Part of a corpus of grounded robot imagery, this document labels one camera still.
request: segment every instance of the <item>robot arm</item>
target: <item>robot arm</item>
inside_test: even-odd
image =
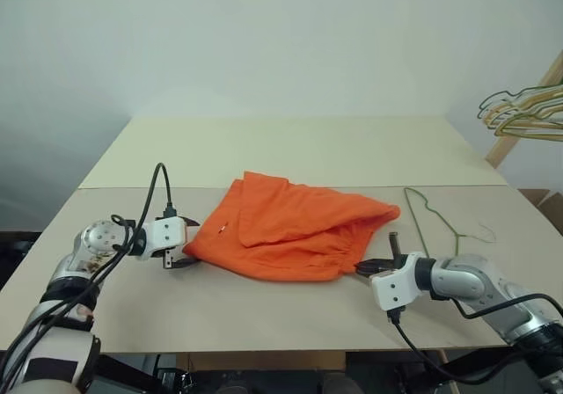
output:
[[[162,257],[165,268],[179,267],[178,263],[172,261],[173,251],[181,249],[186,243],[187,227],[193,225],[199,224],[179,216],[145,223],[128,255],[141,260]],[[115,256],[125,238],[125,228],[110,220],[97,221],[77,234],[73,252],[64,257],[55,269],[40,303],[27,319],[26,326],[62,300],[83,293],[92,276]],[[180,264],[186,266],[194,262],[195,259],[186,258]],[[13,380],[12,388],[45,379],[71,383],[81,391],[89,387],[100,349],[99,339],[90,333],[100,289],[101,285],[45,334],[27,355]],[[10,357],[7,357],[3,378],[42,324],[63,307],[53,310],[21,340]]]
[[[530,293],[507,280],[491,261],[479,255],[467,254],[443,260],[426,258],[421,252],[401,255],[394,251],[393,255],[392,263],[385,262],[386,259],[372,259],[377,262],[377,270],[382,271],[371,275],[370,281],[376,301],[383,310],[404,308],[416,297],[429,292],[435,300],[456,300],[481,312]],[[539,300],[529,300],[492,311],[482,318],[507,344],[518,350],[553,351],[561,346],[563,328],[550,317],[546,305]],[[545,392],[563,392],[559,391],[563,389],[563,359],[560,356],[534,354],[524,357]]]

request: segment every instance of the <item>green wire hanger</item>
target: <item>green wire hanger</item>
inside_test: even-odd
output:
[[[438,215],[438,217],[442,220],[442,222],[446,225],[446,227],[448,227],[448,229],[450,229],[450,231],[453,233],[454,237],[456,238],[456,247],[455,247],[455,251],[454,251],[455,256],[457,256],[459,254],[459,239],[462,238],[462,237],[473,238],[473,239],[479,240],[480,242],[483,242],[483,243],[493,243],[493,242],[496,241],[496,237],[495,237],[493,231],[491,229],[487,228],[486,226],[484,226],[481,223],[479,225],[481,227],[483,227],[484,229],[487,229],[487,230],[490,231],[491,235],[493,236],[493,240],[485,240],[484,238],[473,236],[471,234],[462,234],[462,233],[458,232],[456,229],[454,229],[452,227],[452,225],[450,223],[448,223],[448,220],[446,220],[443,217],[442,214],[440,214],[438,211],[436,211],[435,209],[431,208],[428,205],[428,203],[429,203],[428,198],[423,193],[419,192],[416,189],[413,189],[412,187],[405,187],[403,189],[403,192],[405,193],[406,204],[408,205],[408,208],[411,211],[411,215],[413,216],[414,225],[416,225],[416,230],[419,233],[420,241],[422,242],[422,248],[424,249],[424,253],[426,254],[427,258],[430,258],[430,254],[428,253],[428,247],[426,246],[426,242],[424,241],[424,236],[422,236],[422,230],[420,229],[419,222],[416,219],[416,215],[414,214],[413,205],[411,204],[411,200],[408,196],[409,192],[416,193],[417,195],[419,195],[424,200],[424,208],[426,208],[428,211],[432,212],[433,214]]]

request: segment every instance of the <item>white wall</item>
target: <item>white wall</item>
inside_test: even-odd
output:
[[[0,0],[0,229],[45,226],[135,114],[448,114],[534,84],[563,0]],[[514,157],[561,152],[522,144]],[[504,170],[528,186],[517,162]]]

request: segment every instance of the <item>orange cloth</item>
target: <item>orange cloth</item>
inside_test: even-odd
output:
[[[271,281],[327,281],[355,271],[395,205],[245,172],[184,253]]]

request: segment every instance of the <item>cable connector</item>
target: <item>cable connector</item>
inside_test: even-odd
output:
[[[162,217],[163,218],[171,218],[173,216],[178,216],[178,212],[176,211],[176,209],[172,205],[172,202],[168,202],[166,204],[166,209],[164,211],[162,211]]]
[[[393,325],[400,324],[401,321],[401,312],[405,310],[405,306],[400,306],[395,309],[387,310],[387,317],[391,321]]]

